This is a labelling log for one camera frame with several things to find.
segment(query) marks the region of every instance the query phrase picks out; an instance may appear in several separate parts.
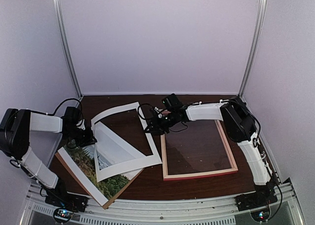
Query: glass pane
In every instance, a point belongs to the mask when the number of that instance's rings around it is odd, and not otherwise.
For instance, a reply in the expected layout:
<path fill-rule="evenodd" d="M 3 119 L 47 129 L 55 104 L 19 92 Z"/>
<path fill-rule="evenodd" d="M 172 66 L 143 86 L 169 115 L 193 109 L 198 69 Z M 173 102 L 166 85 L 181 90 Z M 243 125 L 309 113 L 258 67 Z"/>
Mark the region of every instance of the glass pane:
<path fill-rule="evenodd" d="M 192 121 L 181 132 L 165 135 L 168 175 L 209 172 L 231 168 L 214 120 Z M 185 126 L 177 124 L 173 131 Z"/>

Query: picture frame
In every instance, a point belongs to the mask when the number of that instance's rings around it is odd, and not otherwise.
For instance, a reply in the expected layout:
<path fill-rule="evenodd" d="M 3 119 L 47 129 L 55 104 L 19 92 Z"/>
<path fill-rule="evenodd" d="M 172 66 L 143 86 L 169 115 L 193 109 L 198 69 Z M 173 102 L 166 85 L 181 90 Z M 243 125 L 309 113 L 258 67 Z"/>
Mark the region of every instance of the picture frame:
<path fill-rule="evenodd" d="M 167 147 L 166 147 L 166 140 L 165 140 L 165 134 L 164 134 L 164 135 L 161 135 L 160 139 L 161 139 L 161 152 L 162 152 L 163 179 L 165 181 L 219 176 L 219 175 L 235 173 L 238 171 L 236 161 L 234 159 L 231 148 L 228 144 L 228 141 L 227 141 L 227 138 L 225 136 L 224 130 L 222 128 L 222 125 L 221 125 L 219 120 L 214 120 L 214 122 L 216 124 L 217 130 L 218 130 L 220 138 L 222 140 L 224 150 L 225 150 L 228 162 L 230 164 L 230 168 L 222 169 L 222 170 L 206 171 L 206 172 L 186 173 L 186 174 L 184 173 L 184 174 L 171 175 L 169 173 L 169 168 L 168 168 L 168 163 L 167 163 Z"/>
<path fill-rule="evenodd" d="M 115 164 L 112 164 L 103 169 L 99 167 L 98 158 L 97 157 L 95 158 L 97 182 L 100 182 L 114 175 L 162 163 L 161 158 L 158 154 L 158 150 L 150 133 L 143 132 L 147 138 L 147 141 L 152 152 L 152 155 L 145 156 L 144 154 L 136 150 L 128 142 L 126 142 L 121 137 L 116 135 L 110 128 L 108 128 L 102 122 L 100 122 L 103 118 L 106 118 L 107 116 L 130 110 L 136 110 L 137 112 L 139 111 L 139 114 L 143 116 L 142 109 L 139 108 L 139 106 L 140 106 L 139 102 L 135 102 L 113 107 L 97 114 L 91 120 L 92 130 L 97 139 L 97 143 L 95 143 L 96 151 L 99 154 L 103 155 L 104 157 L 117 154 L 117 158 L 119 158 L 119 160 L 117 160 Z M 140 117 L 139 121 L 144 130 L 148 126 L 147 122 Z M 112 147 L 110 147 L 111 150 L 109 149 L 108 142 L 111 142 L 112 144 Z"/>

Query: wooden picture frame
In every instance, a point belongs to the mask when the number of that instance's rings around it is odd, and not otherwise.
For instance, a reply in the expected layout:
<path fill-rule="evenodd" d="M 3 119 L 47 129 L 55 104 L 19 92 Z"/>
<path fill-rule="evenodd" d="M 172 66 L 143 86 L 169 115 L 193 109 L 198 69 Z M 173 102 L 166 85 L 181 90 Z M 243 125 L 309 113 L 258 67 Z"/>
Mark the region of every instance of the wooden picture frame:
<path fill-rule="evenodd" d="M 224 130 L 221 126 L 219 120 L 214 120 L 220 135 L 220 138 L 223 142 L 224 149 L 228 158 L 228 161 L 231 165 L 229 169 L 216 170 L 216 171 L 207 171 L 207 172 L 198 172 L 198 173 L 187 173 L 187 174 L 177 174 L 177 175 L 169 175 L 168 173 L 168 165 L 167 165 L 167 155 L 166 155 L 166 141 L 165 134 L 161 135 L 161 151 L 162 151 L 162 168 L 163 168 L 163 179 L 167 180 L 182 180 L 182 179 L 193 179 L 193 178 L 203 178 L 203 177 L 211 177 L 211 176 L 219 176 L 230 173 L 235 173 L 238 171 L 234 156 L 232 154 L 231 148 L 226 139 Z"/>
<path fill-rule="evenodd" d="M 143 171 L 137 170 L 136 175 L 117 192 L 113 197 L 108 199 L 102 192 L 87 178 L 87 176 L 82 172 L 82 170 L 73 162 L 70 156 L 63 148 L 59 150 L 55 156 L 60 161 L 60 163 L 65 167 L 68 173 L 75 179 L 75 181 L 88 193 L 103 209 L 107 209 L 114 201 L 117 199 L 124 190 L 140 175 Z"/>

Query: robotic arm link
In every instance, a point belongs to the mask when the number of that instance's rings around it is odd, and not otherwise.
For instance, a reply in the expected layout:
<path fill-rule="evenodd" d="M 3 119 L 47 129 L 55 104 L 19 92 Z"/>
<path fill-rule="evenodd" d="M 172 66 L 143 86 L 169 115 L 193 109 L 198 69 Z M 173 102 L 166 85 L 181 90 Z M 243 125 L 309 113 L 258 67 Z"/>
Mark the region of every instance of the robotic arm link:
<path fill-rule="evenodd" d="M 162 100 L 165 109 L 152 108 L 152 118 L 145 132 L 162 135 L 170 132 L 177 123 L 197 120 L 220 120 L 224 122 L 228 137 L 237 143 L 243 151 L 253 175 L 256 191 L 236 197 L 239 211 L 254 209 L 277 202 L 274 187 L 275 175 L 272 175 L 265 152 L 258 149 L 259 139 L 255 125 L 256 118 L 246 104 L 236 96 L 219 103 L 193 103 L 183 105 L 175 94 Z"/>
<path fill-rule="evenodd" d="M 32 151 L 29 134 L 31 130 L 62 133 L 63 138 L 74 139 L 80 147 L 95 143 L 91 128 L 83 125 L 83 119 L 79 121 L 80 116 L 75 107 L 68 107 L 61 118 L 28 109 L 7 109 L 0 123 L 0 150 L 12 158 L 10 163 L 38 181 L 47 193 L 46 203 L 72 212 L 84 212 L 88 199 L 66 191 L 64 181 Z"/>
<path fill-rule="evenodd" d="M 198 120 L 220 120 L 224 122 L 228 137 L 242 149 L 253 174 L 255 192 L 241 194 L 236 197 L 239 211 L 268 206 L 277 202 L 274 187 L 275 175 L 266 160 L 264 151 L 259 151 L 259 132 L 255 121 L 257 119 L 247 109 L 239 97 L 221 100 L 219 103 L 192 103 L 183 105 L 175 94 L 162 100 L 165 109 L 151 108 L 152 118 L 148 120 L 145 132 L 162 135 L 170 132 L 177 123 Z M 84 212 L 88 199 L 85 196 L 70 194 L 66 191 L 64 181 L 50 171 L 34 154 L 30 147 L 30 131 L 47 131 L 62 133 L 64 139 L 72 139 L 78 147 L 96 143 L 91 127 L 85 126 L 80 120 L 82 112 L 75 107 L 67 107 L 61 118 L 54 114 L 44 114 L 28 109 L 7 109 L 0 123 L 0 150 L 11 158 L 10 163 L 20 167 L 30 178 L 35 179 L 47 196 L 45 202 L 72 212 Z M 70 220 L 68 214 L 54 212 L 54 218 Z M 270 211 L 252 213 L 257 222 L 266 221 Z"/>

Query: white border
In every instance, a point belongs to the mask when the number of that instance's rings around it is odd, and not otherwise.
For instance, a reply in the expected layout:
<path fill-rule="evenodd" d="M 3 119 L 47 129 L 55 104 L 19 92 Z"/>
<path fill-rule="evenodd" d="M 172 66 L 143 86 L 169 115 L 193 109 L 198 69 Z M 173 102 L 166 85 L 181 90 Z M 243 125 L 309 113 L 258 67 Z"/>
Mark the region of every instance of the white border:
<path fill-rule="evenodd" d="M 108 137 L 113 139 L 116 143 L 118 143 L 122 148 L 126 149 L 128 152 L 134 151 L 132 149 L 133 147 L 130 144 L 128 144 L 123 139 L 121 139 L 121 137 L 116 135 L 111 129 L 107 128 L 104 124 L 99 123 L 99 121 L 112 114 L 130 111 L 130 110 L 138 111 L 138 107 L 139 107 L 139 102 L 135 102 L 135 103 L 130 103 L 130 104 L 110 108 L 99 113 L 91 120 L 92 130 L 93 130 L 94 135 L 95 135 L 96 128 L 101 129 L 104 132 L 104 134 L 106 134 Z M 139 113 L 143 116 L 143 112 L 141 108 L 139 108 Z M 139 119 L 140 119 L 143 129 L 145 129 L 148 126 L 147 122 L 141 119 L 140 117 Z M 94 155 L 97 182 L 100 182 L 106 178 L 109 178 L 118 174 L 124 174 L 126 172 L 130 172 L 130 171 L 142 169 L 144 167 L 149 167 L 149 166 L 162 163 L 162 160 L 158 154 L 157 147 L 153 141 L 152 135 L 150 133 L 144 133 L 144 134 L 146 135 L 146 138 L 148 140 L 148 143 L 152 151 L 152 155 L 150 156 L 143 155 L 143 157 L 139 157 L 140 155 L 137 154 L 137 155 L 134 155 L 135 159 L 133 160 L 117 163 L 117 164 L 111 165 L 107 168 L 100 170 L 99 165 L 98 165 L 97 154 Z M 106 145 L 101 146 L 100 143 L 96 143 L 95 150 L 97 150 L 97 148 L 99 147 L 106 147 Z"/>
<path fill-rule="evenodd" d="M 84 188 L 89 192 L 89 194 L 103 206 L 108 199 L 96 188 L 96 186 L 87 178 L 87 176 L 82 172 L 82 170 L 75 164 L 70 155 L 66 152 L 66 150 L 62 147 L 58 150 L 58 153 L 70 168 L 72 173 L 76 176 L 76 178 L 82 183 Z"/>

